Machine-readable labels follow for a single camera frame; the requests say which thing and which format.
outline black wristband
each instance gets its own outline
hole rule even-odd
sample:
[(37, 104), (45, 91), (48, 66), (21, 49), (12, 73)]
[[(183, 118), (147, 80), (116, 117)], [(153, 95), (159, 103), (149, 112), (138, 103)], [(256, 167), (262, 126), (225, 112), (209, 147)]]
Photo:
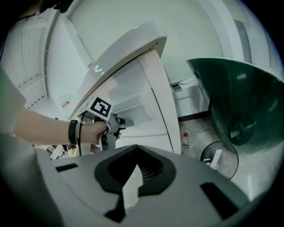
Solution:
[(68, 130), (68, 138), (71, 145), (76, 145), (76, 124), (78, 123), (77, 120), (71, 120)]

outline forearm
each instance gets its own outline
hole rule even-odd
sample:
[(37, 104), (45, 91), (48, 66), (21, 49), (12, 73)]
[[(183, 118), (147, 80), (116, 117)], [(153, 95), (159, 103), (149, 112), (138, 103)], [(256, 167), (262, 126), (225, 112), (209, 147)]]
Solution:
[(31, 144), (69, 144), (69, 122), (59, 121), (23, 108), (14, 129), (17, 137)]

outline black slot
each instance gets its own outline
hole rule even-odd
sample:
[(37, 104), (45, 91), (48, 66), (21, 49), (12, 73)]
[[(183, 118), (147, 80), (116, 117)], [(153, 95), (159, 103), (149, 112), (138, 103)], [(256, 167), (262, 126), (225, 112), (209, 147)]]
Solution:
[(238, 208), (213, 183), (200, 186), (223, 219), (238, 212)]
[(57, 170), (57, 172), (62, 172), (62, 171), (65, 171), (65, 170), (76, 168), (76, 167), (78, 167), (77, 164), (71, 163), (71, 164), (67, 164), (67, 165), (62, 165), (62, 166), (56, 167), (56, 170)]

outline ceiling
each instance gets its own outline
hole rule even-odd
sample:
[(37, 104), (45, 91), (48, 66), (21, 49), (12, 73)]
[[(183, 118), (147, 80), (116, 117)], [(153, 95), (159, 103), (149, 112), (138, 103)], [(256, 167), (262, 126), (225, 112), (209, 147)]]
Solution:
[(56, 10), (18, 22), (9, 32), (1, 67), (26, 98), (30, 108), (48, 97), (45, 76), (45, 48)]

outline plastic bottle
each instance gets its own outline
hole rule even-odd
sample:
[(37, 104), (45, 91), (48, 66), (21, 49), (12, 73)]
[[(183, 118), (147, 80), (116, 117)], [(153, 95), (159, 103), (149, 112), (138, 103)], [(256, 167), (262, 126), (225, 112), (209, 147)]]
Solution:
[(188, 148), (189, 146), (188, 133), (183, 133), (182, 146), (184, 148)]

